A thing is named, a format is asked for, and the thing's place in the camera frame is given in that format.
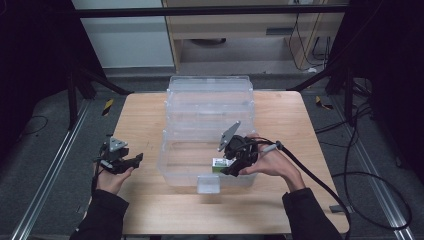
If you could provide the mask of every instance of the metal track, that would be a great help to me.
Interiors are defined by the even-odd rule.
[[[343,107],[342,107],[343,104],[340,102],[340,99],[337,97],[331,97],[331,99],[340,117],[344,119]],[[352,129],[347,125],[345,126],[346,126],[346,131],[351,137],[353,133]],[[361,139],[358,139],[357,143],[355,144],[355,150],[356,150],[356,153],[358,154],[359,162],[361,163],[361,166],[364,169],[364,171],[380,176],[376,167],[372,163],[371,158],[368,155],[367,150],[365,149]],[[403,226],[406,223],[406,220],[403,217],[402,212],[400,211],[398,205],[396,204],[390,192],[390,189],[386,186],[386,184],[379,181],[378,179],[370,178],[369,181],[377,197],[377,200],[379,201],[380,206],[383,209],[390,225],[392,227]],[[394,233],[397,239],[401,239],[401,240],[415,239],[409,227],[403,230],[394,231]]]
[[[46,202],[50,190],[56,181],[60,169],[62,168],[62,165],[65,162],[69,150],[71,149],[72,144],[81,128],[81,125],[84,122],[90,104],[90,100],[83,100],[82,106],[78,113],[79,118],[74,128],[69,130],[66,134],[65,139],[63,140],[58,152],[56,153],[55,158],[53,159],[52,164],[50,165],[49,170],[46,173],[46,176],[44,177],[37,190],[37,193],[32,199],[31,204],[29,205],[21,221],[13,231],[11,236],[12,240],[25,240],[28,238],[32,227],[34,226],[34,223],[37,220],[38,215],[40,214],[41,209],[44,206],[44,203]]]

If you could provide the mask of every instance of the person's left hand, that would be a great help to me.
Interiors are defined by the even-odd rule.
[[[102,167],[99,167],[99,178],[97,180],[96,189],[103,190],[106,192],[110,192],[112,194],[118,194],[119,190],[121,190],[121,186],[124,183],[125,179],[131,176],[131,172],[134,170],[133,167],[130,167],[122,174],[112,174],[106,170],[103,170]]]

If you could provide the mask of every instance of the black horizontal bar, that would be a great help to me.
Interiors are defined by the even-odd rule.
[[[217,6],[217,7],[166,7],[166,8],[121,8],[81,9],[55,11],[53,14],[79,18],[152,17],[189,15],[238,15],[238,14],[284,14],[284,13],[337,13],[363,7],[349,4],[338,5],[260,5],[260,6]]]

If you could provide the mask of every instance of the hand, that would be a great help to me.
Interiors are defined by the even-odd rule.
[[[254,138],[259,137],[259,135],[255,133],[248,137]],[[239,174],[264,173],[270,176],[280,176],[286,180],[290,192],[305,188],[302,176],[292,162],[277,149],[267,153],[261,152],[266,147],[267,145],[258,145],[258,160],[252,166],[240,170]]]
[[[103,170],[102,167],[99,167],[99,178],[97,180],[96,189],[100,189],[112,194],[118,194],[121,190],[121,186],[124,183],[125,179],[131,176],[131,172],[134,170],[133,167],[130,167],[122,174],[112,174],[106,170]]]

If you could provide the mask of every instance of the transparent storage container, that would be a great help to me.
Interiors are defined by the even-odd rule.
[[[157,167],[168,185],[197,186],[200,193],[216,193],[216,184],[252,185],[255,175],[212,173],[212,159],[224,155],[217,150],[223,132],[237,121],[241,122],[237,135],[255,132],[249,77],[171,77],[165,108]]]

